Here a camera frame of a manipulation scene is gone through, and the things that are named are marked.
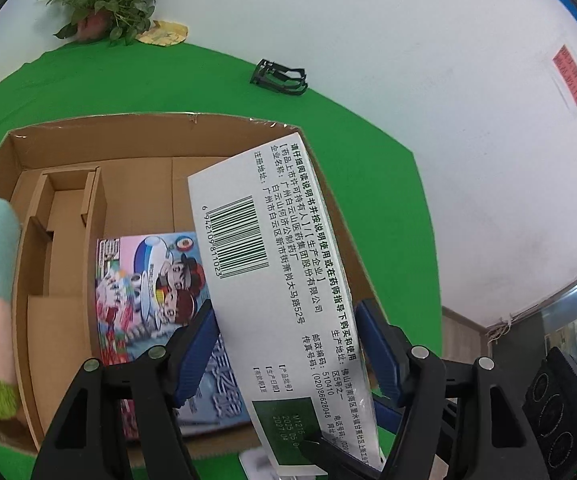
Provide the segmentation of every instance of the potted plant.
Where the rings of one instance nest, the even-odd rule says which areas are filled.
[[[155,10],[155,0],[47,0],[46,4],[53,2],[73,9],[70,22],[55,33],[62,40],[76,36],[78,41],[92,41],[108,34],[111,41],[124,37],[129,44],[149,30]]]

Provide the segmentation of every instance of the orange sticker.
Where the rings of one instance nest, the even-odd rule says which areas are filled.
[[[577,63],[566,45],[563,45],[555,55],[553,62],[565,80],[566,86],[571,92],[575,105],[577,106]]]

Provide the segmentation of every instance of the barcode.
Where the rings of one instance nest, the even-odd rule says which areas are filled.
[[[206,219],[211,228],[208,241],[220,278],[268,267],[252,196],[213,209]]]

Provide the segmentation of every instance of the black speaker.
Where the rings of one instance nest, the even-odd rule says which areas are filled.
[[[526,392],[524,413],[551,480],[577,474],[577,363],[552,348]]]

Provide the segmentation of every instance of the crumpled yellow paper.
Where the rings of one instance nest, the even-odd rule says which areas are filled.
[[[188,27],[181,23],[160,22],[154,20],[155,27],[136,37],[137,41],[159,46],[171,46],[186,40],[188,37]]]

